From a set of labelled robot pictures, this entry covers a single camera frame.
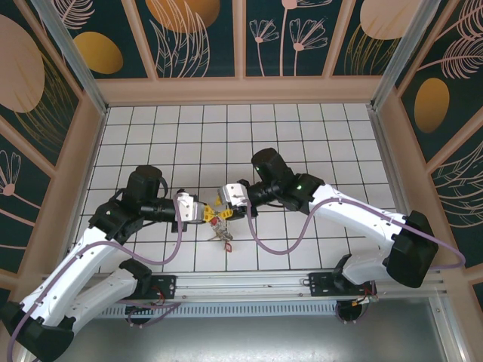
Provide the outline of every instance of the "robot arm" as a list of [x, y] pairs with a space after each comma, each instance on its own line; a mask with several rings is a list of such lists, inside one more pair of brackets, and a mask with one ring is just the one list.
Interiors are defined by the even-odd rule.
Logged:
[[[183, 224], [204, 222], [212, 211], [183, 190], [177, 193], [175, 200], [158, 198], [161, 184], [165, 185], [165, 181], [160, 170], [139, 166], [130, 175], [127, 188], [97, 208], [81, 240], [44, 283], [21, 303], [8, 302], [0, 310], [0, 318], [12, 335], [35, 306], [21, 327], [17, 341], [42, 362], [56, 360], [69, 347], [74, 335], [102, 310], [129, 297], [135, 290], [145, 293], [148, 289], [151, 271], [140, 262], [129, 259], [106, 280], [78, 296], [101, 263], [115, 252], [110, 245], [97, 245], [88, 251], [83, 249], [98, 241], [123, 245], [133, 233], [142, 229], [145, 221], [177, 225], [175, 202]], [[61, 272], [66, 265], [70, 267]], [[55, 284], [39, 302], [39, 296], [53, 280], [56, 280]]]
[[261, 181], [249, 185], [240, 180], [219, 189], [220, 202], [232, 210], [228, 219], [278, 201], [289, 210], [322, 216], [355, 229], [374, 241], [378, 251], [344, 256], [336, 267], [338, 284], [363, 284], [391, 277], [408, 287], [419, 287], [431, 265], [438, 245], [394, 225], [390, 220], [410, 225], [432, 235], [427, 218], [416, 211], [410, 216], [389, 213], [344, 195], [323, 180], [309, 174], [294, 174], [274, 149], [263, 149], [252, 158]]

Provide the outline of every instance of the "yellow object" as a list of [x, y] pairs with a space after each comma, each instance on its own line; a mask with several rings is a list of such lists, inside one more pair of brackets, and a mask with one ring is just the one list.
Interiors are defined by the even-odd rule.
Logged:
[[216, 216], [215, 210], [210, 205], [205, 205], [205, 212], [203, 213], [203, 221], [210, 222]]
[[233, 216], [233, 210], [232, 209], [223, 210], [221, 213], [218, 214], [218, 216], [224, 220], [229, 219], [230, 217]]
[[194, 22], [200, 16], [206, 28], [215, 22], [220, 13], [220, 0], [146, 0], [151, 15], [172, 32], [195, 32], [198, 29], [186, 6], [191, 10]]
[[74, 43], [90, 70], [112, 74], [121, 70], [122, 54], [114, 42], [98, 32], [83, 32]]
[[444, 121], [450, 105], [448, 86], [437, 78], [426, 80], [414, 101], [414, 120], [424, 133], [431, 133]]

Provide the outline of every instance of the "grid tile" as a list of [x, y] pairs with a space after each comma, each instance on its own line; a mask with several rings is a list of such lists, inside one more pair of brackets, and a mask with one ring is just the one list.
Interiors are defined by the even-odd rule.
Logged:
[[228, 106], [228, 122], [250, 122], [251, 111], [248, 104], [235, 104]]
[[175, 145], [151, 145], [150, 164], [173, 164]]
[[322, 111], [319, 104], [299, 104], [301, 121], [322, 121]]
[[[288, 246], [296, 240], [289, 240]], [[320, 269], [321, 261], [318, 253], [317, 239], [303, 239], [299, 246], [288, 254], [291, 269]]]
[[297, 104], [275, 104], [275, 119], [280, 121], [299, 121]]
[[202, 123], [203, 106], [181, 106], [180, 123]]
[[150, 144], [152, 139], [152, 125], [139, 124], [129, 127], [128, 143]]
[[225, 164], [226, 144], [225, 143], [203, 143], [202, 164]]
[[[267, 247], [277, 251], [287, 250], [287, 240], [265, 240]], [[279, 270], [288, 269], [288, 255], [274, 255], [266, 252], [257, 245], [258, 264], [260, 270]]]
[[121, 164], [124, 145], [106, 145], [101, 146], [99, 155], [97, 156], [97, 166], [110, 166], [113, 164]]
[[345, 121], [347, 119], [343, 104], [322, 103], [321, 107], [325, 121]]
[[274, 122], [275, 111], [273, 104], [252, 104], [251, 120], [253, 122]]
[[129, 126], [106, 126], [103, 135], [103, 145], [115, 145], [126, 143], [128, 137]]
[[175, 143], [178, 133], [177, 124], [157, 124], [152, 132], [153, 143]]
[[226, 251], [223, 243], [207, 241], [196, 243], [196, 272], [224, 272], [226, 269]]
[[202, 126], [200, 124], [180, 124], [178, 126], [178, 143], [200, 143], [201, 141]]
[[275, 122], [253, 123], [251, 126], [254, 141], [276, 141]]
[[321, 141], [327, 139], [324, 122], [300, 122], [304, 141]]
[[318, 248], [322, 268], [335, 268], [337, 263], [346, 254], [349, 254], [347, 238], [319, 239]]
[[156, 111], [155, 123], [178, 123], [179, 118], [179, 106], [159, 106]]
[[228, 142], [251, 141], [251, 126], [249, 123], [228, 124]]
[[369, 119], [368, 109], [365, 104], [345, 103], [347, 119], [350, 121], [362, 121]]
[[226, 106], [205, 106], [203, 123], [226, 122]]
[[203, 142], [226, 142], [226, 123], [204, 124]]
[[[295, 173], [308, 172], [348, 196], [393, 210], [374, 132], [363, 110], [364, 105], [343, 104], [110, 109], [76, 237], [97, 207], [127, 185], [137, 165], [149, 162], [162, 171], [171, 187], [168, 197], [183, 188], [213, 207], [218, 187], [240, 179], [260, 180], [251, 157], [269, 147], [280, 151]], [[267, 205], [258, 210], [260, 215], [252, 222], [264, 244], [277, 250], [293, 245], [305, 215]], [[209, 241], [214, 232], [208, 224], [189, 225], [178, 256], [164, 267], [150, 268], [155, 272], [333, 268], [349, 252], [349, 245], [352, 251], [374, 247], [358, 232], [327, 218], [310, 220], [300, 246], [284, 256], [260, 249], [247, 219], [230, 222], [229, 230], [234, 238], [232, 253], [226, 253], [221, 241]], [[171, 224], [158, 223], [132, 235], [126, 245], [162, 260], [171, 255], [176, 239]], [[101, 271], [111, 272], [128, 257], [118, 254]]]
[[130, 124], [133, 115], [133, 107], [115, 107], [109, 111], [107, 124]]
[[227, 253], [226, 270], [257, 270], [257, 245], [254, 241], [232, 241], [232, 252]]
[[134, 107], [131, 124], [151, 124], [154, 123], [156, 107]]
[[299, 122], [278, 122], [277, 137], [279, 141], [302, 140], [302, 134], [300, 132], [300, 123]]

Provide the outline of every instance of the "leaf illustration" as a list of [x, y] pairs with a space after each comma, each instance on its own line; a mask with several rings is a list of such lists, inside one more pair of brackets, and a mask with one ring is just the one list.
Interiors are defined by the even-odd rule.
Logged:
[[156, 54], [155, 66], [163, 78], [170, 78], [173, 75], [173, 55], [167, 42], [169, 35], [166, 34], [164, 27], [159, 29], [151, 20], [150, 23], [158, 40], [158, 53]]
[[458, 32], [466, 39], [483, 34], [483, 0], [465, 0], [457, 21]]
[[483, 142], [465, 157], [440, 166], [433, 179], [451, 226], [483, 223]]
[[94, 13], [93, 0], [53, 0], [52, 2], [67, 29], [79, 30]]
[[439, 63], [446, 78], [469, 79], [483, 65], [483, 38], [453, 41], [443, 59], [421, 66], [418, 71]]
[[158, 39], [156, 68], [162, 77], [185, 78], [206, 75], [210, 63], [208, 32], [202, 18], [185, 2], [184, 12], [174, 0], [152, 0], [156, 15], [164, 26], [151, 25]]

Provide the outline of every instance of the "floral wallpaper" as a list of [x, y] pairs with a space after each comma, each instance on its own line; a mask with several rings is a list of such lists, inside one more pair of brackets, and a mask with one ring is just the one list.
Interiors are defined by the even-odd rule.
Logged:
[[0, 272], [18, 273], [49, 182], [0, 135]]
[[136, 0], [159, 78], [235, 76], [232, 0]]
[[481, 108], [483, 3], [462, 0], [401, 96], [429, 161]]
[[0, 7], [0, 117], [53, 165], [78, 97], [13, 2]]
[[483, 262], [483, 127], [432, 173], [454, 239], [469, 268]]
[[[29, 5], [38, 17], [30, 0]], [[96, 79], [147, 77], [120, 0], [52, 0], [52, 5]]]
[[340, 10], [332, 0], [247, 0], [246, 76], [320, 76]]
[[420, 0], [356, 0], [334, 75], [382, 75]]

